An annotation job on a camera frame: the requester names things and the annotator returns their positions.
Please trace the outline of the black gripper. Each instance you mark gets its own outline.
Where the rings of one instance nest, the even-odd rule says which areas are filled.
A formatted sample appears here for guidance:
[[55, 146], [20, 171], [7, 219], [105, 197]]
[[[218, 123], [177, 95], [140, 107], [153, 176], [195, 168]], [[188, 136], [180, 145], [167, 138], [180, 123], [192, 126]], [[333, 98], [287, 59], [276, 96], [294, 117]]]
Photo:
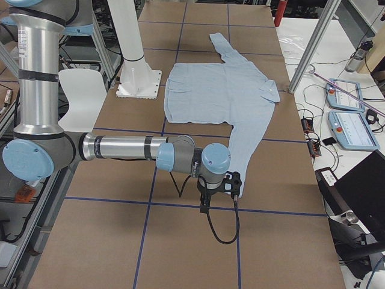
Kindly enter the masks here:
[[200, 195], [200, 207], [209, 208], [211, 203], [211, 196], [217, 192], [217, 189], [210, 183], [208, 183], [204, 177], [199, 177], [197, 181], [197, 188]]

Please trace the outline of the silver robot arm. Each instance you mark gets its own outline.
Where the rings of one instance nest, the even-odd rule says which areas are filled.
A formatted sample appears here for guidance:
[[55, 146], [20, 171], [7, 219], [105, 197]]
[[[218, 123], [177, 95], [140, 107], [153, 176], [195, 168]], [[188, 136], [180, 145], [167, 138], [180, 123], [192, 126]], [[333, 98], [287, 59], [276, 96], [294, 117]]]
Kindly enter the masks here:
[[10, 18], [17, 26], [19, 50], [20, 123], [2, 158], [6, 168], [24, 181], [51, 176], [77, 159], [154, 161], [157, 168], [185, 173], [197, 180], [201, 211], [211, 197], [228, 193], [237, 200], [238, 175], [209, 164], [218, 155], [230, 161], [228, 148], [214, 143], [195, 146], [187, 135], [178, 137], [108, 137], [66, 131], [58, 116], [59, 36], [89, 36], [94, 31], [90, 1], [10, 1]]

